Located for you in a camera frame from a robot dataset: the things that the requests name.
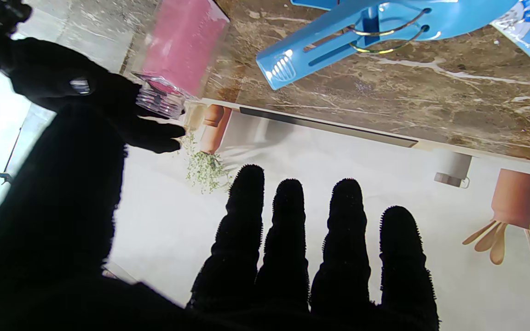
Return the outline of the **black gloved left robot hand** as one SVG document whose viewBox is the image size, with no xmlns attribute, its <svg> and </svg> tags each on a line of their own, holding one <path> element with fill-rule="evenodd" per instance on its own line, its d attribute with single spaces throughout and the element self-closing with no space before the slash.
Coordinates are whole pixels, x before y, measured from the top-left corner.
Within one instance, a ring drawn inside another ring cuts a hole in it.
<svg viewBox="0 0 530 331">
<path fill-rule="evenodd" d="M 273 200 L 263 265 L 265 176 L 246 165 L 212 252 L 181 307 L 141 282 L 103 275 L 126 143 L 100 111 L 61 110 L 0 205 L 0 331 L 437 331 L 435 291 L 412 214 L 380 220 L 381 303 L 369 299 L 362 190 L 332 191 L 323 262 L 309 282 L 305 199 L 296 179 Z"/>
</svg>

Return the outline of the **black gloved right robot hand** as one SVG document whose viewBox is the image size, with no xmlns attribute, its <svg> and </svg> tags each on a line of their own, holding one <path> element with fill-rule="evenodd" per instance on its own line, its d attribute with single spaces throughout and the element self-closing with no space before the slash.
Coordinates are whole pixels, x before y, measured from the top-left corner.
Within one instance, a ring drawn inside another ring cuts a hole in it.
<svg viewBox="0 0 530 331">
<path fill-rule="evenodd" d="M 32 103 L 54 112 L 67 106 L 94 110 L 133 147 L 157 154 L 180 149 L 185 129 L 161 124 L 158 115 L 137 105 L 140 84 L 47 40 L 7 40 L 0 50 L 0 70 L 14 92 Z"/>
</svg>

